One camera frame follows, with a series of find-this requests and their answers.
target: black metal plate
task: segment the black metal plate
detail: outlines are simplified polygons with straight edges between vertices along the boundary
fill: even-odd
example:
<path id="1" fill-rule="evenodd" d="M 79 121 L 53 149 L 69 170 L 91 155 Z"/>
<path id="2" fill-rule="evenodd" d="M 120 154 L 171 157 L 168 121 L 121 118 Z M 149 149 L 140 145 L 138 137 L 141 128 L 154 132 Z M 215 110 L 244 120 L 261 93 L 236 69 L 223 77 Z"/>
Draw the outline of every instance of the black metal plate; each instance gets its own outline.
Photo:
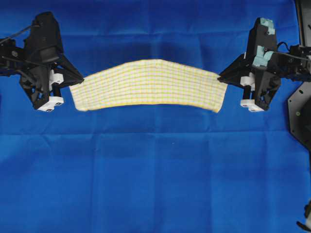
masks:
<path id="1" fill-rule="evenodd" d="M 299 118 L 302 107 L 310 98 L 311 83 L 304 82 L 287 100 L 290 132 L 308 150 L 311 150 L 311 133 L 300 127 Z"/>

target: robotic arm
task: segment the robotic arm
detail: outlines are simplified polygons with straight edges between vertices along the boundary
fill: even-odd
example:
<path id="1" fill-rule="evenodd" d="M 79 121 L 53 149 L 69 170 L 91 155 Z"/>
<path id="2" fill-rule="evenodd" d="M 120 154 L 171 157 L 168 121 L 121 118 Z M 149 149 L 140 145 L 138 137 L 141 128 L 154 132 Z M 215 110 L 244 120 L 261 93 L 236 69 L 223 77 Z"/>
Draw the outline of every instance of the robotic arm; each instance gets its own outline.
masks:
<path id="1" fill-rule="evenodd" d="M 247 50 L 218 78 L 243 89 L 241 106 L 251 112 L 266 111 L 281 85 L 281 78 L 311 81 L 311 47 L 291 46 L 288 53 L 279 52 L 276 30 L 271 20 L 257 18 L 250 30 Z"/>
<path id="2" fill-rule="evenodd" d="M 31 28 L 24 48 L 14 36 Z M 79 71 L 65 57 L 59 26 L 51 12 L 35 17 L 21 32 L 0 39 L 0 76 L 20 75 L 19 83 L 37 110 L 51 112 L 64 103 L 60 89 L 83 82 Z"/>

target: light blue component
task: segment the light blue component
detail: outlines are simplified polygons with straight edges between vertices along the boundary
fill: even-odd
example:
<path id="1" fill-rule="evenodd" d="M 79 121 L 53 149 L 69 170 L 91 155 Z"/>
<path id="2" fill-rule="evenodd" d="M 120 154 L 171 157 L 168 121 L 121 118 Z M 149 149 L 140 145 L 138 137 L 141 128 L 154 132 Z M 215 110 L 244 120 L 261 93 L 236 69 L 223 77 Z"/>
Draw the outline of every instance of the light blue component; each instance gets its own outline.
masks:
<path id="1" fill-rule="evenodd" d="M 266 18 L 260 18 L 260 23 L 263 26 L 268 27 L 268 34 L 269 35 L 274 35 L 276 33 L 276 30 L 274 28 L 274 24 L 273 21 L 270 19 L 266 19 Z"/>
<path id="2" fill-rule="evenodd" d="M 258 45 L 257 46 L 257 55 L 253 61 L 253 66 L 259 67 L 264 66 L 266 67 L 268 64 L 268 61 L 271 59 L 271 56 L 273 54 L 273 51 L 268 51 L 264 53 L 264 47 Z"/>

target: blue fabric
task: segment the blue fabric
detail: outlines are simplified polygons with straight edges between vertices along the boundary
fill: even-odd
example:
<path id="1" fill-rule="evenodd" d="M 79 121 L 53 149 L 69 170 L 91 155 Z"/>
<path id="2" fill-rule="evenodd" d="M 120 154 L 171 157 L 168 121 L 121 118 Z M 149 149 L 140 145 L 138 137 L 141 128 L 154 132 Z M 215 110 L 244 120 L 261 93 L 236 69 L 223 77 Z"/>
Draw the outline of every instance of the blue fabric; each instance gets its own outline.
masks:
<path id="1" fill-rule="evenodd" d="M 1 36 L 52 11 L 86 76 L 140 59 L 221 72 L 257 17 L 299 43 L 292 0 L 2 1 Z M 17 44 L 23 47 L 22 40 Z M 32 109 L 18 76 L 0 79 L 1 233 L 293 233 L 310 197 L 307 150 L 288 133 L 288 80 L 268 112 L 177 105 L 92 112 Z"/>

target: yellow checkered cloth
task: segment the yellow checkered cloth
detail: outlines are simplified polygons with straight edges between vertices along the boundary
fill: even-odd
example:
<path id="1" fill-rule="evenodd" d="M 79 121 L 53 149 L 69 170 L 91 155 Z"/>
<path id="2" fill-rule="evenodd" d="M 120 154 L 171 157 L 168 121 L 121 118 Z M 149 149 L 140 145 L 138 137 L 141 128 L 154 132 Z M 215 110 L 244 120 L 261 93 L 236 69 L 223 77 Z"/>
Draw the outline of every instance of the yellow checkered cloth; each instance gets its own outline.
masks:
<path id="1" fill-rule="evenodd" d="M 80 111 L 135 104 L 182 104 L 214 112 L 227 84 L 215 73 L 164 60 L 140 60 L 113 67 L 70 87 Z"/>

